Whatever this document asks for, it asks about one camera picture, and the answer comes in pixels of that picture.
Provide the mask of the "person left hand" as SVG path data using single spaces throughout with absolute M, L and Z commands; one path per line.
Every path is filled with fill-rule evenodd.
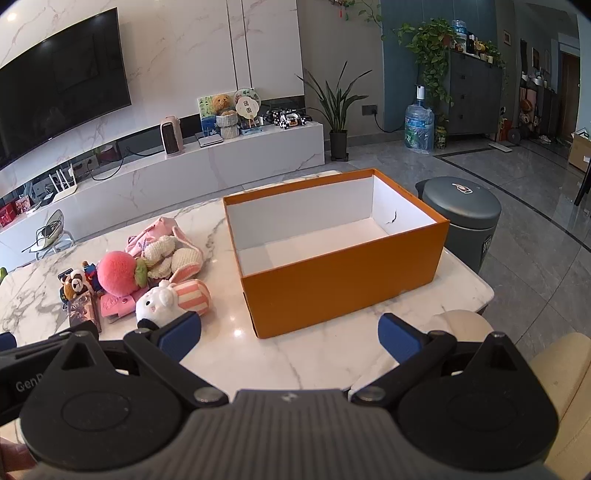
M 15 472 L 24 472 L 36 466 L 24 444 L 1 439 L 1 465 L 6 479 L 14 479 Z

